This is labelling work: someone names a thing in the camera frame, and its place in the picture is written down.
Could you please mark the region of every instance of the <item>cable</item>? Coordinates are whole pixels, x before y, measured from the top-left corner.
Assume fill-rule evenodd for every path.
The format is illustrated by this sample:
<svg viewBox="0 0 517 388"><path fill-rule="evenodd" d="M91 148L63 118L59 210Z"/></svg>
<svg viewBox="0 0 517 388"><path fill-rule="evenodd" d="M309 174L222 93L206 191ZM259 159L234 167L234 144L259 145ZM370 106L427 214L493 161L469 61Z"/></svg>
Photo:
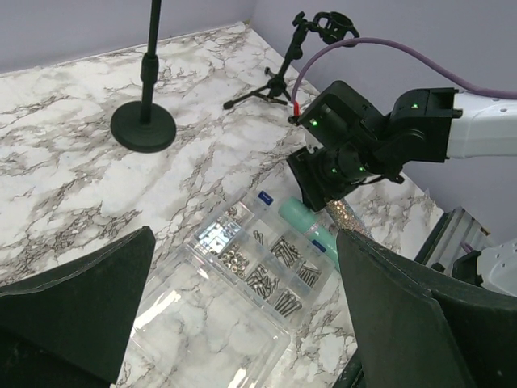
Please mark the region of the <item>cable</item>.
<svg viewBox="0 0 517 388"><path fill-rule="evenodd" d="M485 97L490 97L493 99L517 99L517 92L499 91L496 89L486 89L484 87L476 86L476 85L470 83L469 81L463 79L462 77L450 72L449 70L446 70L445 68L443 68L436 62L432 61L425 55L419 53L415 49L405 46L401 43L394 42L392 40L380 39L380 38L354 38L354 39L340 40L339 42L333 43L333 44L325 47L323 50L319 51L312 58L309 59L309 61L301 69L300 75L298 76L298 79L296 80L294 87L292 88L292 94L291 94L292 103L296 102L296 93L298 92L298 89L300 88L301 80L307 73L307 70L309 70L309 68L313 65L313 63L315 61L317 61L319 58L321 58L323 55L325 55L329 51L337 49L338 47L355 47L357 44L380 44L382 46L388 46L388 47L392 47L394 49L403 51L404 53L407 53L407 54L411 55L412 57L418 59L424 65L429 66L435 72L443 75L445 78L449 79L450 81L453 81L456 85L462 87L466 91L469 91L475 95L483 95Z"/></svg>

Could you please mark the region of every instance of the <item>round black base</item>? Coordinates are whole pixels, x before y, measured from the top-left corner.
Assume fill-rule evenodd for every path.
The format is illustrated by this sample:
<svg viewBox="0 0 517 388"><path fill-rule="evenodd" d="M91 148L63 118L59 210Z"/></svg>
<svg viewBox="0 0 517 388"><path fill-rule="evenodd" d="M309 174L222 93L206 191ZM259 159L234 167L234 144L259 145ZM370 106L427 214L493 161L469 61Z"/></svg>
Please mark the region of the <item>round black base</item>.
<svg viewBox="0 0 517 388"><path fill-rule="evenodd" d="M151 122L140 122L141 101L126 103L111 118L111 133L124 147L132 151L152 153L164 150L176 138L176 123L170 113L153 104Z"/></svg>

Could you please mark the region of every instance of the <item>gray wall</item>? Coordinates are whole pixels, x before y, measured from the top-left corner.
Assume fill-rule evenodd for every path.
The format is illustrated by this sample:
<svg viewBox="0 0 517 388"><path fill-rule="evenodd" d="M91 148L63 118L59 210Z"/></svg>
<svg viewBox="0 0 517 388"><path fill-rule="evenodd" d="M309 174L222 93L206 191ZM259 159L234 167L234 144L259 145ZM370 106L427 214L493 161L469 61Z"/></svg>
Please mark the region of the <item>gray wall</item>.
<svg viewBox="0 0 517 388"><path fill-rule="evenodd" d="M352 18L362 36L398 40L471 82L517 91L515 0L258 0L252 26L284 53L298 11L310 18L317 11L340 11ZM312 36L296 67L323 47ZM404 91L452 85L403 53L372 46L336 50L308 74L319 90L338 78L384 113ZM446 211L466 208L498 241L517 236L517 157L451 160L443 165L415 162L405 172L422 189L429 188Z"/></svg>
<svg viewBox="0 0 517 388"><path fill-rule="evenodd" d="M151 0L3 0L0 73L147 41ZM160 36L251 17L255 0L163 0Z"/></svg>

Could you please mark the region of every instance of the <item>blue label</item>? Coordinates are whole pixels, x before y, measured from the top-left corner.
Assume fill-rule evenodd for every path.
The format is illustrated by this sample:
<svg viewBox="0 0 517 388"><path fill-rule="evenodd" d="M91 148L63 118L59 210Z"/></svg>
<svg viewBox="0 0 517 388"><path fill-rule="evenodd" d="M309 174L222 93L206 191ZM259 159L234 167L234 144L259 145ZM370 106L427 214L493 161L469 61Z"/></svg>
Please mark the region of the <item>blue label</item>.
<svg viewBox="0 0 517 388"><path fill-rule="evenodd" d="M325 247L324 247L324 246L322 246L318 241L313 240L313 245L314 245L315 247L317 247L317 249L319 249L319 250L320 250L320 251L322 251L323 253L325 253L325 252L326 252Z"/></svg>
<svg viewBox="0 0 517 388"><path fill-rule="evenodd" d="M258 198L260 198L267 206L273 203L273 198L266 192L260 192L258 194Z"/></svg>

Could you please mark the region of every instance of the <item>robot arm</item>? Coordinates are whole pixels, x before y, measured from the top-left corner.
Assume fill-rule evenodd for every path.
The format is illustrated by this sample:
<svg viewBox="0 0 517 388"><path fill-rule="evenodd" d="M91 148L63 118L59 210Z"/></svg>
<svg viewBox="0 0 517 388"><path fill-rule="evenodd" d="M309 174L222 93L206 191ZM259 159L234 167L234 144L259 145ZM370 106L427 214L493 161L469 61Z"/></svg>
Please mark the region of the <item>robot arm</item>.
<svg viewBox="0 0 517 388"><path fill-rule="evenodd" d="M402 183L400 172L410 161L517 154L517 103L453 88L408 91L383 116L336 81L295 124L305 127L310 141L288 163L314 211L364 184Z"/></svg>

